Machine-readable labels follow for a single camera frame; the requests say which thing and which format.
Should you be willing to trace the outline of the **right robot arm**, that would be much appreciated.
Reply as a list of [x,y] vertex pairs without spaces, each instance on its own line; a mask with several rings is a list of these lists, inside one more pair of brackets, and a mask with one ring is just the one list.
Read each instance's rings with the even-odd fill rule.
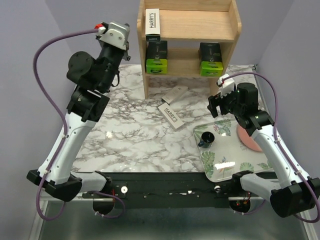
[[249,82],[235,84],[233,79],[218,80],[220,92],[208,98],[208,110],[234,115],[239,125],[259,145],[273,168],[278,182],[264,179],[250,170],[232,175],[230,191],[241,196],[251,192],[268,201],[282,218],[319,208],[320,179],[312,178],[282,142],[272,117],[259,109],[258,89]]

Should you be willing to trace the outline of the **green black Gillette box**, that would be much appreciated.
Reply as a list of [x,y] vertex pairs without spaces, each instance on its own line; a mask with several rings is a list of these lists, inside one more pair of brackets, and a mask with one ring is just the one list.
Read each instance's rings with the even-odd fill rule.
[[203,77],[220,77],[224,70],[220,44],[201,42],[198,50],[199,74]]

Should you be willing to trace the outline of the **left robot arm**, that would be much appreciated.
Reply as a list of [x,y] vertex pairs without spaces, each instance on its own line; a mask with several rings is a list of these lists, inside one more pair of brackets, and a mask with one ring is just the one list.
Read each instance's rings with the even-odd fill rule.
[[27,179],[41,186],[52,197],[69,202],[79,193],[94,191],[104,198],[110,194],[108,178],[101,173],[75,173],[72,166],[87,135],[100,120],[115,78],[120,77],[122,60],[130,60],[128,51],[100,43],[97,58],[85,51],[74,53],[68,61],[66,77],[75,89],[62,115],[62,129],[46,160],[30,170]]

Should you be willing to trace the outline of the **white Harry's box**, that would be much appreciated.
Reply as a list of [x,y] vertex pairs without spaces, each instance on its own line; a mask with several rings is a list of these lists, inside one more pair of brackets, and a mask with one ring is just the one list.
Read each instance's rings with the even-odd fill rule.
[[147,42],[159,42],[161,40],[159,8],[147,8],[145,10],[145,38]]
[[175,131],[184,125],[177,113],[166,102],[158,106],[158,110]]

